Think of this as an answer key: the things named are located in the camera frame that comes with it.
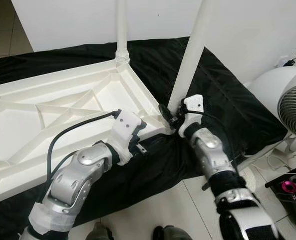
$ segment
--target pink object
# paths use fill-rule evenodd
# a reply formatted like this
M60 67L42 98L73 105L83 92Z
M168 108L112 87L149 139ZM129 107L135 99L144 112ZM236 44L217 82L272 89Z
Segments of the pink object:
M294 194L296 192L296 185L291 181L285 181L284 183L282 183L281 186L283 191L285 191L286 193Z

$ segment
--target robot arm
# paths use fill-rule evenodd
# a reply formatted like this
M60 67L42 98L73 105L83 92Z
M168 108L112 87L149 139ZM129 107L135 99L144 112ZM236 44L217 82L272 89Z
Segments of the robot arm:
M137 134L146 123L126 111L119 111L115 118L107 142L78 150L70 164L54 175L42 203L34 204L21 240L67 239L92 184L114 165L124 165L133 157Z
M203 111L201 95L183 100L180 112ZM185 113L179 135L190 141L199 168L215 196L224 240L277 240L278 231L260 202L246 188L223 152L221 140L207 128L201 128L201 116Z

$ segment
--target black cloth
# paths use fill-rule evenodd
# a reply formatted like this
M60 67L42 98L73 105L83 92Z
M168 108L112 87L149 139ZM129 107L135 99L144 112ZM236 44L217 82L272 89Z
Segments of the black cloth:
M167 104L188 38L130 41L130 65L160 104ZM0 84L40 74L111 60L116 44L87 44L64 49L28 53L0 59ZM202 94L205 112L218 117L232 139L236 162L243 153L254 154L281 140L287 130L207 49L204 50L188 96ZM203 117L224 142L221 126ZM148 150L125 166L114 167L91 189L76 219L79 225L129 207L171 188L182 179L201 175L192 149L177 134L158 135L142 143ZM42 186L34 187L0 202L0 239L17 239Z

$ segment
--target white wall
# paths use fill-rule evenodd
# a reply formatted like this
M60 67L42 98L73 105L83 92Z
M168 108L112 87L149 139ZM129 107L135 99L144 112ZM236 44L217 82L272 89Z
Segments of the white wall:
M241 82L296 55L296 0L216 1L207 47ZM12 2L34 51L116 40L114 0ZM129 39L188 36L200 2L128 0Z

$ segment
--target white fan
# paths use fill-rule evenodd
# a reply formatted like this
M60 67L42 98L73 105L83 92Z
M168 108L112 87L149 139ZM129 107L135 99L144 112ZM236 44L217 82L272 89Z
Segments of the white fan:
M249 86L256 98L296 135L296 66L268 71ZM289 143L296 152L296 138Z

